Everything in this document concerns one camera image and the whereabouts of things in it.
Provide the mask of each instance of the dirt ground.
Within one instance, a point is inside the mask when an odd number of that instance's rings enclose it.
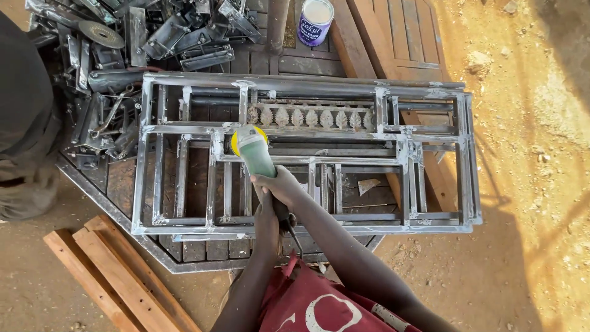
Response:
[[[474,92],[484,224],[388,236],[375,253],[463,331],[590,331],[590,5],[517,1],[508,14],[506,0],[433,2],[451,77]],[[21,0],[0,10],[27,26]],[[465,70],[474,51],[492,60],[483,80]],[[0,330],[113,330],[41,239],[98,212],[63,180],[48,215],[0,224]],[[227,274],[173,276],[146,260],[209,330]]]

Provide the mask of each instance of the hand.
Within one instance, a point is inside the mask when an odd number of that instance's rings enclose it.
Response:
[[[272,255],[275,259],[278,255],[279,228],[278,218],[273,210],[273,195],[266,188],[256,189],[260,204],[254,213],[254,231],[256,233],[254,250],[260,249],[258,253]]]
[[[289,211],[295,212],[297,203],[309,198],[305,190],[299,184],[299,181],[285,168],[285,166],[278,165],[277,177],[269,178],[264,175],[252,175],[250,180],[255,186],[268,188],[276,199],[280,200],[289,208]]]

